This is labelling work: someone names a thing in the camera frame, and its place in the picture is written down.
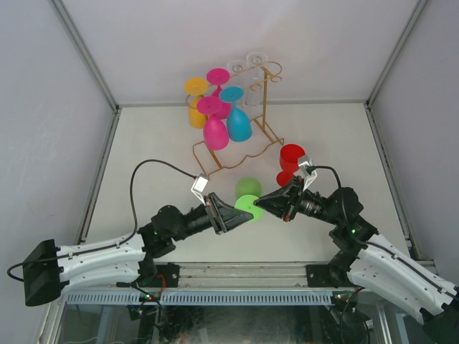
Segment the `green wine glass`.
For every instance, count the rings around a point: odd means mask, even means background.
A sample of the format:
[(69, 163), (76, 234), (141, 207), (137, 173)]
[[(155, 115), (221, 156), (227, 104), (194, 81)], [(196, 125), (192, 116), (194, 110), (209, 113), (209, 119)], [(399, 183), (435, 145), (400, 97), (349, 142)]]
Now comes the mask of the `green wine glass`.
[(251, 222), (259, 221), (264, 211), (255, 205), (262, 195), (261, 183), (255, 177), (241, 178), (235, 186), (235, 208), (252, 214)]

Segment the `red wine glass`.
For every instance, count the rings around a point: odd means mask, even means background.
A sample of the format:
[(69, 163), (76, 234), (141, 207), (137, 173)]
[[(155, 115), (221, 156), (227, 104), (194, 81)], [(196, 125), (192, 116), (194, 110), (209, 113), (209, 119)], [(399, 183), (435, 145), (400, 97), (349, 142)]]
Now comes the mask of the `red wine glass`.
[(298, 159), (306, 154), (304, 149), (296, 144), (287, 144), (280, 149), (279, 163), (281, 172), (276, 176), (279, 186), (285, 186), (298, 171)]

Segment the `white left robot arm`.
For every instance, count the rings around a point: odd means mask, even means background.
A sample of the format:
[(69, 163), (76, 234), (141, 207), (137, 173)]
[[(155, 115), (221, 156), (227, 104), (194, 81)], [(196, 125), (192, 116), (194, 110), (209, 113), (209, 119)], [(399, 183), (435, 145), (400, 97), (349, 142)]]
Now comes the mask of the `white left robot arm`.
[(163, 206), (147, 225), (128, 236), (61, 247), (52, 239), (45, 240), (22, 265), (25, 305), (44, 305), (71, 290), (98, 285), (137, 282), (150, 286), (157, 278), (153, 261), (174, 251), (175, 242), (207, 229), (223, 234), (252, 219), (250, 212), (210, 193), (186, 214), (175, 206)]

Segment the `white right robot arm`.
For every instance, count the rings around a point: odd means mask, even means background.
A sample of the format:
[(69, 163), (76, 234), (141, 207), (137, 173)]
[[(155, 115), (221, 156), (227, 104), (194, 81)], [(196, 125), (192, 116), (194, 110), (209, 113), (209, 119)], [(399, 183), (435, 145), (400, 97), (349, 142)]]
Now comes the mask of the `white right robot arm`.
[(458, 342), (458, 286), (404, 254), (366, 221), (355, 191), (339, 186), (323, 197), (296, 176), (255, 205), (282, 219), (302, 214), (332, 224), (339, 252), (329, 262), (331, 281), (368, 289), (411, 315), (435, 343)]

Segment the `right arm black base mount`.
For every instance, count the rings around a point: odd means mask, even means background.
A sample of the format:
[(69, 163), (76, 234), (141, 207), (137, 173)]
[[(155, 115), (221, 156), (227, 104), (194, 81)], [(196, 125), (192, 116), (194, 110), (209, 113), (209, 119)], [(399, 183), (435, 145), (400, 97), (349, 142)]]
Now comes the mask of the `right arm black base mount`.
[(309, 287), (343, 287), (347, 282), (343, 271), (332, 264), (308, 264), (306, 277)]

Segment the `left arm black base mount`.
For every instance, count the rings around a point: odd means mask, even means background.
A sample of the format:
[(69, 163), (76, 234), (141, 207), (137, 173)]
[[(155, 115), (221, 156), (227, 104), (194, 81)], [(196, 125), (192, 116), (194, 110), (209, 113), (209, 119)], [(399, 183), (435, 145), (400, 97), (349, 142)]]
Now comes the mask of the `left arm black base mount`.
[(175, 288), (179, 285), (180, 266), (167, 263), (156, 266), (156, 274), (145, 278), (139, 283), (141, 287)]

